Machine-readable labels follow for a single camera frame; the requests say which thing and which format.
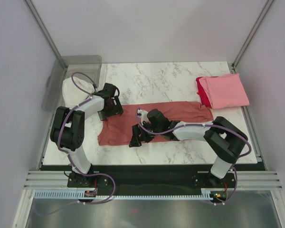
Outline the aluminium frame post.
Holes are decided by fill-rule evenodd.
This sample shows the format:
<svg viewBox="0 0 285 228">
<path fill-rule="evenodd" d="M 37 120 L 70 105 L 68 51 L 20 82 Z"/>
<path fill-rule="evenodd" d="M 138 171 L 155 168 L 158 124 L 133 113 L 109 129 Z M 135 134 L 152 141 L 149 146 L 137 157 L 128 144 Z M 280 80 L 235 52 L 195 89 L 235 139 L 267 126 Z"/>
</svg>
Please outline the aluminium frame post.
<svg viewBox="0 0 285 228">
<path fill-rule="evenodd" d="M 23 1 L 26 5 L 26 7 L 28 8 L 30 14 L 32 15 L 35 23 L 37 24 L 40 32 L 42 33 L 44 39 L 46 40 L 48 46 L 50 47 L 51 51 L 53 52 L 56 60 L 60 63 L 60 65 L 63 67 L 63 68 L 66 68 L 66 64 L 65 62 L 63 61 L 62 59 L 62 56 L 57 48 L 57 46 L 55 45 L 45 23 L 43 22 L 36 6 L 34 5 L 33 1 L 32 0 L 24 0 Z"/>
<path fill-rule="evenodd" d="M 269 11 L 271 10 L 275 0 L 266 0 L 264 6 L 262 7 L 256 21 L 254 22 L 251 30 L 249 31 L 242 47 L 240 48 L 238 54 L 235 57 L 235 60 L 232 63 L 228 63 L 228 67 L 231 73 L 237 72 L 237 66 L 239 65 L 241 59 L 243 58 L 244 54 L 248 50 L 250 44 L 252 43 L 254 37 L 256 36 L 258 30 L 260 29 L 262 23 L 264 22 L 266 16 L 268 15 Z"/>
</svg>

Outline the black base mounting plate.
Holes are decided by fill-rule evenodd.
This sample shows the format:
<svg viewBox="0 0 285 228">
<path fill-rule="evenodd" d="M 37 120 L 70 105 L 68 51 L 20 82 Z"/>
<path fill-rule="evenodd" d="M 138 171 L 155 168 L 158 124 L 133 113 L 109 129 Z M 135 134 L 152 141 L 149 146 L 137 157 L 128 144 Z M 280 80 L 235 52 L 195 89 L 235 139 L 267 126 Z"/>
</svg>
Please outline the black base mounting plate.
<svg viewBox="0 0 285 228">
<path fill-rule="evenodd" d="M 95 165 L 85 177 L 76 174 L 69 165 L 43 165 L 41 171 L 64 171 L 68 187 L 95 187 L 105 195 L 111 193 L 198 193 L 202 189 L 226 191 L 234 188 L 236 177 L 229 172 L 213 179 L 201 165 Z"/>
</svg>

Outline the aluminium rail profile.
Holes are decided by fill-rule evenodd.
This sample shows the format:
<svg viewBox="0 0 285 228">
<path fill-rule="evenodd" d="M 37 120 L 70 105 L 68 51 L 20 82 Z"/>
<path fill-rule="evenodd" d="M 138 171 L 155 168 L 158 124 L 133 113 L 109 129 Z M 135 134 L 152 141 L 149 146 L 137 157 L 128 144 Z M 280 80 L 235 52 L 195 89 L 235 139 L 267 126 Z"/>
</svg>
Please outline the aluminium rail profile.
<svg viewBox="0 0 285 228">
<path fill-rule="evenodd" d="M 281 190 L 282 184 L 275 171 L 238 171 L 238 190 Z M 24 189 L 53 189 L 67 188 L 67 177 L 62 171 L 29 171 Z"/>
</svg>

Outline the light pink folded t-shirt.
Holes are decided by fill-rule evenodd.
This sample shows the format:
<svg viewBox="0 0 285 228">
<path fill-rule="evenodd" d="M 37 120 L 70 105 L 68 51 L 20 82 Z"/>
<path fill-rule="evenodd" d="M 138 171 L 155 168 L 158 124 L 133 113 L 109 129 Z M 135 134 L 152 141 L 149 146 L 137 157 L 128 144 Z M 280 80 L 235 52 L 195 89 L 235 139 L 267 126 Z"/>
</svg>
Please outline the light pink folded t-shirt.
<svg viewBox="0 0 285 228">
<path fill-rule="evenodd" d="M 212 109 L 249 105 L 239 74 L 204 76 L 199 82 L 207 94 Z"/>
</svg>

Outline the salmon red t-shirt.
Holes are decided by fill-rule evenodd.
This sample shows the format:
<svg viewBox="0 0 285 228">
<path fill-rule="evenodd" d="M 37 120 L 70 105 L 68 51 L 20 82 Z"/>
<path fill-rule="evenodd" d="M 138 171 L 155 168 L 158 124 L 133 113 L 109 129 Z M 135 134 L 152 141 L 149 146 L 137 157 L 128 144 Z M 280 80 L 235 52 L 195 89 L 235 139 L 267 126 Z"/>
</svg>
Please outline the salmon red t-shirt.
<svg viewBox="0 0 285 228">
<path fill-rule="evenodd" d="M 98 144 L 100 146 L 128 145 L 132 137 L 132 126 L 137 124 L 135 113 L 138 108 L 147 112 L 158 109 L 165 117 L 173 121 L 203 123 L 214 120 L 211 110 L 199 102 L 177 101 L 123 105 L 123 114 L 111 116 L 103 122 Z"/>
</svg>

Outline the left aluminium frame post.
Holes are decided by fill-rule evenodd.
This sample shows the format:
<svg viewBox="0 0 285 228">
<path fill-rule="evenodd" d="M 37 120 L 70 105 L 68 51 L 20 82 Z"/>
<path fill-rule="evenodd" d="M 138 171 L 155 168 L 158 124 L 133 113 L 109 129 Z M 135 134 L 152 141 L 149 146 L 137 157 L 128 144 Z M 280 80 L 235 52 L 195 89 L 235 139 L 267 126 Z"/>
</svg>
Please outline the left aluminium frame post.
<svg viewBox="0 0 285 228">
<path fill-rule="evenodd" d="M 65 62 L 63 61 L 62 59 L 62 56 L 57 48 L 57 46 L 55 45 L 45 23 L 43 22 L 36 6 L 34 5 L 33 1 L 32 0 L 24 0 L 23 1 L 26 5 L 26 7 L 28 8 L 30 14 L 32 15 L 35 23 L 37 24 L 40 32 L 42 33 L 44 39 L 46 40 L 48 46 L 50 47 L 51 51 L 53 52 L 56 60 L 60 63 L 60 65 L 63 67 L 63 68 L 66 68 L 66 64 Z"/>
</svg>

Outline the grey transparent plastic bin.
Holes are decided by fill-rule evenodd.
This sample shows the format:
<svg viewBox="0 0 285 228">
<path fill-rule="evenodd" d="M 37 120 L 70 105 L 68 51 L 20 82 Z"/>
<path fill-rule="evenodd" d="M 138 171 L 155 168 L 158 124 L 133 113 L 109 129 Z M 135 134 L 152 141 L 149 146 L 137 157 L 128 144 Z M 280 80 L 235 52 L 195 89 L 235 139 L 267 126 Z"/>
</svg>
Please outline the grey transparent plastic bin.
<svg viewBox="0 0 285 228">
<path fill-rule="evenodd" d="M 62 98 L 63 81 L 70 78 L 74 72 L 85 74 L 75 74 L 75 77 L 99 85 L 101 66 L 102 57 L 99 55 L 64 56 L 61 60 L 56 60 L 46 82 L 42 109 L 53 112 L 58 106 L 64 104 Z"/>
</svg>

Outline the magenta red folded t-shirt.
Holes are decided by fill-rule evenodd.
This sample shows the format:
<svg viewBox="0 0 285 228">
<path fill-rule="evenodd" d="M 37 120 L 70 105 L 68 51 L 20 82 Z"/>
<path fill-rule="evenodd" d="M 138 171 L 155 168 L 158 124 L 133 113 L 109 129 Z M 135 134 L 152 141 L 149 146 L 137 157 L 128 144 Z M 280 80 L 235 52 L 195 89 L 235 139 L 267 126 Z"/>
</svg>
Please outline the magenta red folded t-shirt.
<svg viewBox="0 0 285 228">
<path fill-rule="evenodd" d="M 204 88 L 202 87 L 202 85 L 200 84 L 200 79 L 201 79 L 201 77 L 196 78 L 197 89 L 198 89 L 197 94 L 200 97 L 200 102 L 202 105 L 206 106 L 207 108 L 211 108 L 211 104 L 210 104 L 210 101 L 207 97 L 207 94 L 206 94 Z"/>
</svg>

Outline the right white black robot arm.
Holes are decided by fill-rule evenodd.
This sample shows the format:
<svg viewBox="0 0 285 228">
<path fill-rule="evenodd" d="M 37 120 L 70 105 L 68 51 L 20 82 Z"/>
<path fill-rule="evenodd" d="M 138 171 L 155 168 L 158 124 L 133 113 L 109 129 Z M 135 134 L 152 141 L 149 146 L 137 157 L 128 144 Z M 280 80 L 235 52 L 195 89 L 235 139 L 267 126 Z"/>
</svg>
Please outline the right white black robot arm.
<svg viewBox="0 0 285 228">
<path fill-rule="evenodd" d="M 168 141 L 207 142 L 217 156 L 208 175 L 209 184 L 213 187 L 223 184 L 227 172 L 238 159 L 252 151 L 248 137 L 222 116 L 212 122 L 187 123 L 171 121 L 158 109 L 147 112 L 139 108 L 136 120 L 137 124 L 132 126 L 129 147 L 140 147 L 143 142 L 151 142 L 155 136 Z"/>
</svg>

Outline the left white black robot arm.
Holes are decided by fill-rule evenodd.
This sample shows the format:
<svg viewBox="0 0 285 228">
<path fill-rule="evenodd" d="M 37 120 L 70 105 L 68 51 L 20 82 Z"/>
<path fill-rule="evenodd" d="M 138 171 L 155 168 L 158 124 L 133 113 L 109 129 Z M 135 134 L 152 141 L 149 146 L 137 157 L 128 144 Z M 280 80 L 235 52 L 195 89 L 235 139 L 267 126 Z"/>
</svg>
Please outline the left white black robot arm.
<svg viewBox="0 0 285 228">
<path fill-rule="evenodd" d="M 95 181 L 94 174 L 89 172 L 92 164 L 83 148 L 85 121 L 94 114 L 98 114 L 101 121 L 123 114 L 119 95 L 115 85 L 105 83 L 102 90 L 92 93 L 73 108 L 60 106 L 56 109 L 50 140 L 67 155 L 73 172 L 79 174 L 78 181 L 85 187 Z"/>
</svg>

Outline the white crumpled t-shirt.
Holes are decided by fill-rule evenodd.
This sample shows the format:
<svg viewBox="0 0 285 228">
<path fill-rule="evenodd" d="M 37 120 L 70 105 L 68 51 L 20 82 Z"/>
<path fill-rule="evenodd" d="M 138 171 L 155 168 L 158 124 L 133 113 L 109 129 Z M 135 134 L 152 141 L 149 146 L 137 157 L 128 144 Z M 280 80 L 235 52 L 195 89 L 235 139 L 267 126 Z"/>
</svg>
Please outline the white crumpled t-shirt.
<svg viewBox="0 0 285 228">
<path fill-rule="evenodd" d="M 92 83 L 86 82 L 76 76 L 74 77 L 74 81 L 80 88 L 90 94 L 95 91 Z M 84 101 L 88 97 L 88 94 L 77 88 L 74 85 L 72 78 L 67 78 L 62 84 L 62 96 L 66 107 L 74 107 Z"/>
</svg>

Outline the right aluminium frame post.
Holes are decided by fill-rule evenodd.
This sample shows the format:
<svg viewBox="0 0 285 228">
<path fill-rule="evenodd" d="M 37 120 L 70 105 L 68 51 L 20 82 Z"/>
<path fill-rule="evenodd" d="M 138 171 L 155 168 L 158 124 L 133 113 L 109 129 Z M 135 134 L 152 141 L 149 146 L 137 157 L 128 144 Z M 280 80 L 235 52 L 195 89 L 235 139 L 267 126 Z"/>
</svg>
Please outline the right aluminium frame post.
<svg viewBox="0 0 285 228">
<path fill-rule="evenodd" d="M 248 50 L 250 44 L 252 43 L 254 37 L 256 36 L 258 30 L 260 29 L 262 23 L 264 22 L 266 16 L 268 15 L 269 11 L 271 10 L 275 0 L 266 0 L 264 6 L 262 7 L 256 21 L 254 22 L 251 30 L 249 31 L 242 47 L 240 48 L 238 54 L 235 57 L 235 60 L 232 63 L 228 63 L 228 67 L 231 73 L 237 72 L 237 66 L 239 65 L 241 59 L 243 58 L 244 54 Z"/>
</svg>

